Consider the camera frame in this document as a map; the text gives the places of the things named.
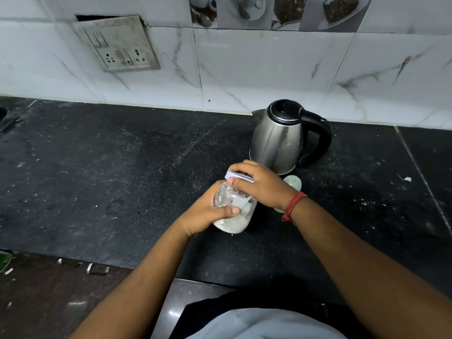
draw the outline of black kettle handle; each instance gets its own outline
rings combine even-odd
[[[306,138],[308,136],[308,131],[315,132],[319,135],[319,142],[317,147],[310,154],[302,155],[298,165],[308,165],[325,154],[331,144],[331,139],[333,138],[333,133],[331,131],[331,125],[328,120],[322,118],[320,115],[304,111],[302,114],[302,128],[304,139],[302,147],[305,147]]]

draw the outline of black granite countertop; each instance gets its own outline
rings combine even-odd
[[[9,125],[0,124],[0,248],[120,267],[135,267],[230,164],[248,158],[254,130],[242,115],[32,102],[0,97],[10,111]],[[452,131],[350,123],[333,131],[328,153],[292,172],[302,190],[452,297]],[[280,219],[258,205],[244,233],[211,226],[190,242],[177,277],[284,283],[342,303]]]

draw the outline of electric kettle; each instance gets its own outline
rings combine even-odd
[[[331,125],[292,100],[272,102],[267,109],[252,112],[257,127],[251,141],[250,159],[269,167],[278,175],[297,165],[308,165],[325,154],[331,144]],[[317,147],[303,155],[308,132],[319,135]]]

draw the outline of switch plate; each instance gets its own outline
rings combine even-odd
[[[72,27],[104,71],[160,69],[138,15],[74,22]]]

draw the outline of glass jar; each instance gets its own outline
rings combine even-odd
[[[256,204],[254,197],[223,182],[213,199],[214,207],[236,206],[240,208],[240,213],[229,219],[217,220],[213,224],[227,233],[241,233],[250,223]]]

